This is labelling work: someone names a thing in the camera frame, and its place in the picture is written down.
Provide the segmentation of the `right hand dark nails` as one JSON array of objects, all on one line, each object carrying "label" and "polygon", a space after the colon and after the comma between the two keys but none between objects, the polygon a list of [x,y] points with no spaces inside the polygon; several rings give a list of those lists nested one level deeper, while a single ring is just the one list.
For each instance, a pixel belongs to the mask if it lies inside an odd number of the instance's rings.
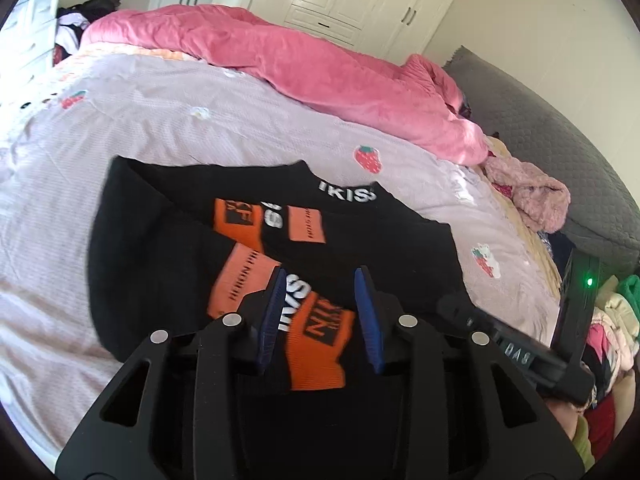
[{"label": "right hand dark nails", "polygon": [[577,432],[581,411],[575,405],[556,399],[544,399],[544,404],[561,425],[567,437],[573,439]]}]

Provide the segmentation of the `green sleeve forearm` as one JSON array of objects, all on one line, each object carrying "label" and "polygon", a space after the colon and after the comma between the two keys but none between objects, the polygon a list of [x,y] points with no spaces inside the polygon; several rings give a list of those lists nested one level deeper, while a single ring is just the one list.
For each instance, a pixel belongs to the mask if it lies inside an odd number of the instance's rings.
[{"label": "green sleeve forearm", "polygon": [[591,442],[589,440],[589,426],[587,419],[584,416],[579,415],[577,419],[577,426],[572,439],[575,451],[578,453],[582,463],[584,464],[585,471],[588,471],[596,463],[591,451]]}]

